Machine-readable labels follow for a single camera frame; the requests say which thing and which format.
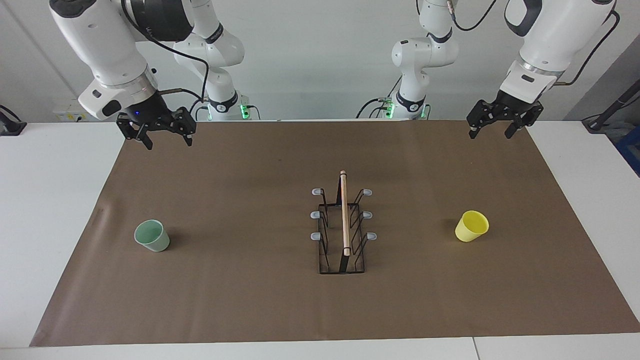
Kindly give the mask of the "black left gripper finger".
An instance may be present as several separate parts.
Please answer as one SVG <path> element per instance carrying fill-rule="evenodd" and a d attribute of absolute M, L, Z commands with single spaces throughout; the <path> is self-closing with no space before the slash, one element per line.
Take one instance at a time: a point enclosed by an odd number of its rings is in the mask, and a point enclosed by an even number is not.
<path fill-rule="evenodd" d="M 544 111 L 541 102 L 535 102 L 528 109 L 517 110 L 512 116 L 510 125 L 504 132 L 507 139 L 511 139 L 519 130 L 534 125 L 540 114 Z"/>
<path fill-rule="evenodd" d="M 466 121 L 470 127 L 468 132 L 470 139 L 475 139 L 482 128 L 492 125 L 496 121 L 492 111 L 492 103 L 488 103 L 484 100 L 478 100 L 475 103 L 469 114 L 466 116 Z"/>

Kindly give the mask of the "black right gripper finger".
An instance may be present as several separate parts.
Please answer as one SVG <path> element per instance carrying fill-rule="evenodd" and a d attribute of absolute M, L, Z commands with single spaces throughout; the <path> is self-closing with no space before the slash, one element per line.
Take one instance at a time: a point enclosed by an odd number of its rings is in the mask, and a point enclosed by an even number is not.
<path fill-rule="evenodd" d="M 153 149 L 153 141 L 147 134 L 149 129 L 147 124 L 137 124 L 128 117 L 118 117 L 116 124 L 127 141 L 137 141 L 142 143 L 147 150 Z"/>
<path fill-rule="evenodd" d="M 170 130 L 183 137 L 188 147 L 193 145 L 193 136 L 197 130 L 197 122 L 186 107 L 179 107 L 171 112 Z"/>

